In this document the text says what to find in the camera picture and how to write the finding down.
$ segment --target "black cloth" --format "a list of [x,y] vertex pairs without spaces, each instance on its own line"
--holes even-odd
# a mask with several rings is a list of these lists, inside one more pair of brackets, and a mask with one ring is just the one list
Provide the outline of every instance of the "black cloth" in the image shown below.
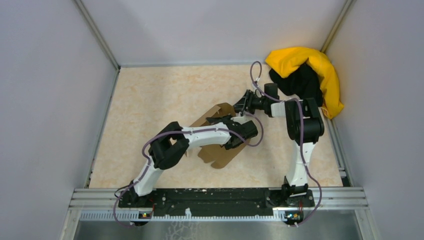
[[296,94],[300,99],[314,98],[319,107],[323,105],[318,75],[306,62],[286,78],[282,78],[273,69],[269,71],[269,77],[285,95]]

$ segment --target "beige floor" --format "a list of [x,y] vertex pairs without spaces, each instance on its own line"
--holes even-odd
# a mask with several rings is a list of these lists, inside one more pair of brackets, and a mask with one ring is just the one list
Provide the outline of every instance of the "beige floor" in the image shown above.
[[[90,188],[127,185],[141,171],[142,146],[169,122],[189,126],[218,103],[234,104],[252,89],[250,65],[123,68],[91,175]],[[264,66],[260,86],[269,83]],[[281,92],[281,99],[288,99]],[[280,187],[289,169],[292,141],[285,118],[256,115],[264,124],[264,140],[246,147],[226,167],[214,169],[197,157],[199,149],[164,171],[156,188]],[[259,137],[252,139],[255,143]],[[317,143],[311,174],[324,187],[342,186],[329,135]],[[316,186],[309,180],[310,186]]]

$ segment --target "gray wall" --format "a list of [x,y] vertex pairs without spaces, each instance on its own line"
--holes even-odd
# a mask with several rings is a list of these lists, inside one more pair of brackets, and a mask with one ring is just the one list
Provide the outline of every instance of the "gray wall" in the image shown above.
[[335,118],[384,240],[424,236],[424,1],[360,0],[328,55],[345,105]]
[[0,3],[0,239],[58,239],[115,70],[70,0]]
[[251,63],[274,49],[320,49],[344,2],[84,0],[123,66]]

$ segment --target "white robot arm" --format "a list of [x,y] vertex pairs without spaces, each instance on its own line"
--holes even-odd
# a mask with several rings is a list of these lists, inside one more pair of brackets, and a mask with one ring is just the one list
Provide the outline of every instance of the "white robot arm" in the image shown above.
[[[235,112],[243,113],[247,111],[254,114],[255,110],[263,110],[271,118],[286,118],[288,136],[293,140],[293,155],[289,171],[282,185],[282,195],[285,200],[289,200],[290,197],[305,196],[308,194],[308,174],[305,164],[307,167],[309,166],[315,144],[319,137],[324,134],[324,123],[318,106],[313,98],[301,100],[303,113],[301,119],[299,107],[295,101],[275,101],[280,99],[277,84],[265,84],[264,91],[274,100],[267,96],[257,96],[253,91],[247,90],[244,96],[234,105]],[[301,121],[304,123],[302,147],[300,143]]]
[[255,137],[258,130],[255,124],[246,116],[207,118],[209,123],[216,123],[200,127],[180,127],[177,122],[170,123],[161,133],[181,131],[181,134],[164,136],[151,143],[149,160],[146,161],[140,174],[133,180],[136,183],[133,191],[139,196],[152,192],[164,170],[172,168],[183,157],[183,154],[192,148],[211,144],[219,144],[228,149],[238,147],[243,142],[231,132],[238,133],[245,140]]

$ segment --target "yellow fabric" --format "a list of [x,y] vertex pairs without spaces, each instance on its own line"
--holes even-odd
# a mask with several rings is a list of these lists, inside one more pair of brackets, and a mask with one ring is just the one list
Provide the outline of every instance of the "yellow fabric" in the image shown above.
[[290,47],[272,51],[265,62],[282,78],[287,78],[306,62],[318,74],[324,115],[332,119],[342,111],[344,105],[340,102],[339,78],[324,53],[307,47]]

